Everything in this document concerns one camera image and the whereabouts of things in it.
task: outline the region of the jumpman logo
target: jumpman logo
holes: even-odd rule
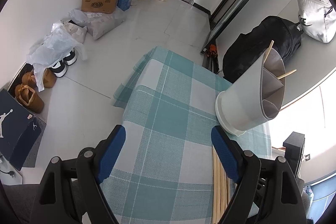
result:
[[[13,109],[11,109],[7,114],[4,113],[4,114],[0,115],[0,138],[3,138],[3,136],[2,136],[2,122],[11,112],[13,112]]]

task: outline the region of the sticker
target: sticker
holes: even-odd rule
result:
[[[101,13],[91,13],[91,14],[86,14],[88,18],[93,18],[93,17],[101,17]]]

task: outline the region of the nike logo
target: nike logo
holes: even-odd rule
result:
[[[312,26],[312,24],[306,25],[306,19],[302,18],[301,15],[299,15],[299,22],[301,25],[306,26],[306,27]]]

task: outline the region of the power cord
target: power cord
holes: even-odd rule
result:
[[[8,174],[8,175],[10,175],[12,178],[13,178],[14,175],[15,175],[15,172],[14,172],[14,171],[3,172],[3,171],[0,170],[0,172],[1,172],[1,173],[4,173],[4,174]]]
[[[0,163],[2,163],[2,157],[3,157],[3,155],[0,155]],[[1,172],[1,173],[4,173],[4,174],[7,174],[7,175],[10,175],[12,178],[14,178],[14,176],[15,176],[15,172],[14,172],[14,171],[3,172],[3,171],[1,171],[1,169],[0,169],[0,172]]]

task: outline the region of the screw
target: screw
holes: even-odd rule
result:
[[[57,163],[58,161],[59,161],[59,157],[53,157],[51,159],[51,163],[53,163],[53,164]]]
[[[283,156],[279,156],[278,161],[280,161],[281,163],[285,163],[286,159]]]
[[[253,152],[252,152],[251,150],[245,150],[245,151],[244,151],[244,155],[245,155],[246,157],[252,157],[252,156],[253,156]]]
[[[90,157],[92,157],[92,155],[93,155],[93,152],[91,150],[88,150],[84,153],[84,157],[86,157],[86,158],[90,158]]]

